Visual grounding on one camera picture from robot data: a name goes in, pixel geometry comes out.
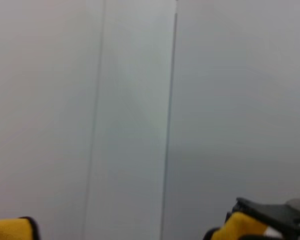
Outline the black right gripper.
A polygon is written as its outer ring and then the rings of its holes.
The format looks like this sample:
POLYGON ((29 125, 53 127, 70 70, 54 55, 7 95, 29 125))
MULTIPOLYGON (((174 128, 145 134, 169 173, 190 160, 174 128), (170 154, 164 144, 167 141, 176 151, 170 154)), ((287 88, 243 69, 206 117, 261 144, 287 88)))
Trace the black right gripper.
POLYGON ((264 204, 238 197, 236 211, 274 228, 287 240, 300 240, 300 198, 283 204, 264 204))

